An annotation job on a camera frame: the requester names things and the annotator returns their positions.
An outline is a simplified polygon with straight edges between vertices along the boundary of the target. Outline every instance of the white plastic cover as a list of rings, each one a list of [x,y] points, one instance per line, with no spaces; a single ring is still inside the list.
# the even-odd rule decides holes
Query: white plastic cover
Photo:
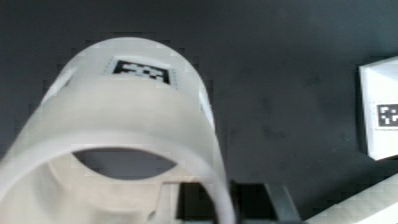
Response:
[[[102,148],[143,150],[176,167],[112,179],[72,154]],[[221,224],[235,223],[201,77],[166,45],[116,38],[70,61],[2,160],[0,223],[178,223],[180,182],[201,182]]]

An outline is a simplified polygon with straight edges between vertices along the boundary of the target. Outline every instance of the curved opening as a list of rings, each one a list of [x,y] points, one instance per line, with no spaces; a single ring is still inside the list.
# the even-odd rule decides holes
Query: curved opening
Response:
[[[155,154],[125,148],[102,148],[73,153],[88,168],[120,180],[143,180],[164,174],[176,163]]]

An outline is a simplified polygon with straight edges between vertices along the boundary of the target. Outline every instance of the table surface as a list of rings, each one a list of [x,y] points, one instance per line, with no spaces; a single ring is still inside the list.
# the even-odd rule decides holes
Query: table surface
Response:
[[[285,184],[311,217],[398,172],[361,152],[358,74],[398,55],[398,1],[2,1],[2,153],[63,65],[121,36],[196,64],[230,178]]]

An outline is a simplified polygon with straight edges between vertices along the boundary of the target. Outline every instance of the dark gray surface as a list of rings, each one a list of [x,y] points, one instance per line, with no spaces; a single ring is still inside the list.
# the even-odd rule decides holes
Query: dark gray surface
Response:
[[[116,36],[200,63],[230,177],[287,184],[308,218],[398,171],[359,153],[356,114],[358,66],[398,55],[398,1],[0,1],[2,151],[59,64]]]

